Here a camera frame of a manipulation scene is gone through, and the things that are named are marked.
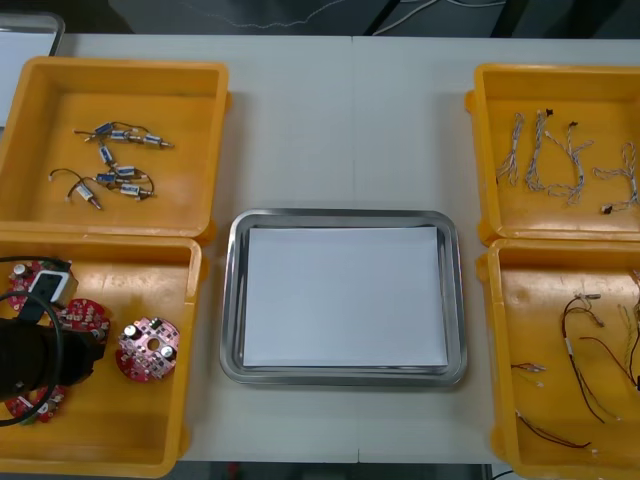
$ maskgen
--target round circuit board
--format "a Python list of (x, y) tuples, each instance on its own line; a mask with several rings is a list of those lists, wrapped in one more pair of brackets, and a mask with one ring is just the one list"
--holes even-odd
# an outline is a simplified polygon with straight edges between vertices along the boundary
[[(13, 418), (19, 417), (20, 415), (24, 415), (28, 410), (33, 408), (33, 406), (38, 403), (44, 394), (47, 392), (47, 387), (42, 387), (35, 392), (31, 392), (26, 396), (20, 396), (16, 398), (12, 398), (11, 400), (7, 400), (4, 402), (7, 410)], [(25, 420), (22, 425), (30, 425), (35, 421), (40, 421), (43, 423), (47, 423), (53, 416), (57, 413), (60, 408), (60, 404), (64, 400), (64, 396), (66, 393), (66, 388), (58, 385), (51, 394), (51, 398), (45, 403), (36, 415)]]
[(102, 305), (86, 298), (74, 298), (58, 318), (62, 328), (74, 332), (92, 332), (101, 342), (106, 342), (111, 328), (111, 321)]
[[(48, 270), (51, 267), (48, 262), (24, 262), (16, 263), (13, 271), (9, 275), (9, 291), (21, 292), (29, 290), (31, 284), (38, 275), (40, 270)], [(16, 312), (22, 310), (23, 305), (27, 301), (27, 297), (9, 297), (7, 299), (11, 308)]]
[(118, 337), (116, 364), (135, 382), (160, 380), (174, 369), (179, 342), (180, 333), (171, 323), (143, 317)]

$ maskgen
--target white table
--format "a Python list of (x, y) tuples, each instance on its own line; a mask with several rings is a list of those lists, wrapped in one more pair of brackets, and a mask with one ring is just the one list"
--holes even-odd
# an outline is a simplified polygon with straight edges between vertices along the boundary
[(492, 463), (478, 192), (464, 93), (484, 62), (639, 64), (636, 41), (68, 35), (61, 55), (229, 66), (214, 217), (252, 207), (438, 210), (460, 235), (469, 368), (451, 391), (251, 387), (218, 362), (226, 238), (207, 249), (186, 458)]

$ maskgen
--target white paper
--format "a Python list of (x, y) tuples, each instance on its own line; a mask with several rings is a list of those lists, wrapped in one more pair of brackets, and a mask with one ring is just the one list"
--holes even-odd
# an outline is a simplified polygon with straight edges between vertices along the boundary
[(437, 229), (251, 229), (245, 366), (447, 364)]
[(27, 60), (49, 55), (55, 33), (0, 32), (0, 127), (7, 123), (13, 94)]

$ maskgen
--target stainless steel tray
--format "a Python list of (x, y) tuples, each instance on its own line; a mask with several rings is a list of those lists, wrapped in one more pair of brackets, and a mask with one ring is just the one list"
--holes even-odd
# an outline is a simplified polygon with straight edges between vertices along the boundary
[[(252, 228), (413, 228), (438, 229), (440, 287), (448, 365), (441, 367), (246, 367), (243, 365), (249, 231)], [(460, 255), (456, 229), (437, 212), (397, 210), (249, 210), (229, 235), (224, 288), (220, 363), (240, 383), (283, 385), (450, 386), (467, 366)]]

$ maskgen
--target yellow plastic bin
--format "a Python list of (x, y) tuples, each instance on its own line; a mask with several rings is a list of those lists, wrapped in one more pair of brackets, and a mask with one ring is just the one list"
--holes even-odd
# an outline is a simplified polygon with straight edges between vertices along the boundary
[[(195, 238), (214, 236), (211, 223), (226, 108), (228, 72), (214, 63), (42, 57), (27, 63), (0, 143), (0, 231), (80, 232)], [(143, 202), (89, 187), (97, 211), (74, 194), (71, 168), (105, 172), (97, 142), (73, 129), (105, 122), (142, 125), (175, 148), (107, 142), (121, 166), (148, 173), (156, 196)]]
[[(629, 330), (618, 305), (631, 315), (639, 285), (630, 274), (640, 265), (640, 244), (628, 242), (497, 240), (477, 262), (483, 282), (490, 340), (495, 427), (494, 452), (529, 478), (622, 480), (640, 477), (640, 395), (608, 353), (581, 336), (604, 341), (624, 362)], [(598, 422), (585, 405), (561, 332), (564, 306), (577, 293), (598, 293), (593, 312), (567, 321), (576, 364), (598, 401)], [(635, 322), (632, 337), (635, 339)], [(511, 365), (532, 362), (545, 372)], [(586, 448), (568, 448), (532, 433), (536, 428)]]
[[(112, 323), (105, 357), (69, 389), (51, 422), (0, 429), (1, 472), (159, 477), (186, 452), (191, 340), (206, 272), (196, 242), (215, 231), (227, 84), (226, 67), (213, 63), (47, 57), (25, 66), (0, 142), (0, 256), (71, 260), (75, 297), (104, 305)], [(142, 125), (175, 144), (158, 151), (107, 142), (120, 166), (151, 176), (157, 195), (136, 202), (89, 182), (103, 210), (75, 194), (66, 202), (76, 179), (49, 181), (49, 172), (105, 172), (97, 144), (73, 129), (109, 121)], [(5, 289), (10, 268), (0, 264)], [(0, 304), (0, 317), (14, 313)], [(164, 318), (181, 334), (174, 372), (144, 385), (114, 358), (118, 335), (142, 316)]]
[[(576, 238), (640, 240), (635, 209), (602, 215), (605, 203), (628, 200), (628, 180), (596, 178), (593, 167), (623, 168), (622, 145), (640, 145), (640, 68), (542, 65), (481, 65), (475, 86), (466, 97), (471, 113), (482, 219), (480, 239), (490, 245), (506, 238)], [(577, 205), (565, 198), (532, 192), (524, 178), (535, 144), (536, 112), (552, 109), (545, 130), (565, 142), (567, 126), (578, 122), (574, 145), (593, 140), (580, 154), (586, 184)], [(511, 186), (496, 183), (496, 169), (511, 150), (514, 115), (525, 123), (518, 142), (519, 180)], [(575, 167), (568, 156), (548, 139), (542, 139), (538, 158), (542, 183), (574, 185)]]
[[(0, 256), (72, 259), (76, 298), (104, 305), (111, 332), (93, 374), (69, 388), (48, 423), (0, 429), (0, 471), (159, 477), (188, 445), (183, 417), (202, 254), (191, 239), (0, 232)], [(0, 264), (8, 287), (10, 264)], [(7, 302), (0, 316), (15, 312)], [(174, 372), (139, 384), (115, 362), (118, 335), (143, 316), (169, 320), (180, 331)]]

